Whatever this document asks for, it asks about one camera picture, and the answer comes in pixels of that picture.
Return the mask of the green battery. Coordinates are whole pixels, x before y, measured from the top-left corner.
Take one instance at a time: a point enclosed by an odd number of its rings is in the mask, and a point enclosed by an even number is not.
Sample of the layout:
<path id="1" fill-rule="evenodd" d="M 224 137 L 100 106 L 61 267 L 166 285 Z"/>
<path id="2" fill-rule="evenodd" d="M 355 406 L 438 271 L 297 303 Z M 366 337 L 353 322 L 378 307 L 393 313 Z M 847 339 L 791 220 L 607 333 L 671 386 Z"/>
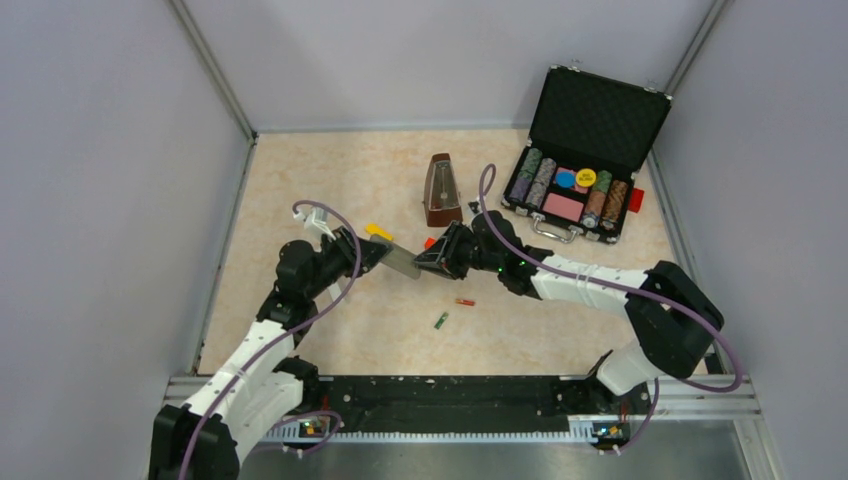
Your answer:
<path id="1" fill-rule="evenodd" d="M 436 321 L 436 323 L 435 323 L 435 325 L 434 325 L 434 328 L 435 328 L 436 330 L 439 330 L 439 329 L 440 329 L 440 328 L 444 325 L 444 323 L 446 322 L 446 320 L 447 320 L 448 318 L 449 318 L 449 313 L 448 313 L 448 312 L 444 312 L 444 313 L 442 313 L 442 314 L 440 315 L 440 317 L 438 318 L 438 320 Z"/>

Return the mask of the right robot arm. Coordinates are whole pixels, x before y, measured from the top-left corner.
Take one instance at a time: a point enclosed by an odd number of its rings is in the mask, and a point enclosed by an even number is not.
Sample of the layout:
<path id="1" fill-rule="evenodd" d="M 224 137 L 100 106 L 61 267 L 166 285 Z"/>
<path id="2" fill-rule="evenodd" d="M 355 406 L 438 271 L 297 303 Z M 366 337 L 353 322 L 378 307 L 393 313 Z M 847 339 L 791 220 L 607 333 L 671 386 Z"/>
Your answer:
<path id="1" fill-rule="evenodd" d="M 581 263 L 524 244 L 498 212 L 479 214 L 470 225 L 452 222 L 413 263 L 451 280 L 470 270 L 491 272 L 518 296 L 577 303 L 626 319 L 634 340 L 603 357 L 586 385 L 589 404 L 600 412 L 614 411 L 634 387 L 662 375 L 688 379 L 725 324 L 673 262 L 643 270 Z"/>

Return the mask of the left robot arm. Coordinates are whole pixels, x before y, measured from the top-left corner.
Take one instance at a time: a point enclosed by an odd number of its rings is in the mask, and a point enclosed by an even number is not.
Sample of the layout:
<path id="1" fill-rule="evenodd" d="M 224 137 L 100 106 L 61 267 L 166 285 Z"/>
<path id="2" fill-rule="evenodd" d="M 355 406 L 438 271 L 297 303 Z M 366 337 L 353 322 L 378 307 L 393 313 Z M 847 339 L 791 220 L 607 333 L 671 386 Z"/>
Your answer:
<path id="1" fill-rule="evenodd" d="M 340 227 L 320 247 L 293 240 L 279 251 L 276 279 L 245 338 L 210 379 L 154 419 L 150 479 L 235 479 L 284 416 L 319 404 L 316 368 L 292 357 L 321 314 L 316 299 L 339 279 L 354 281 L 392 252 Z"/>

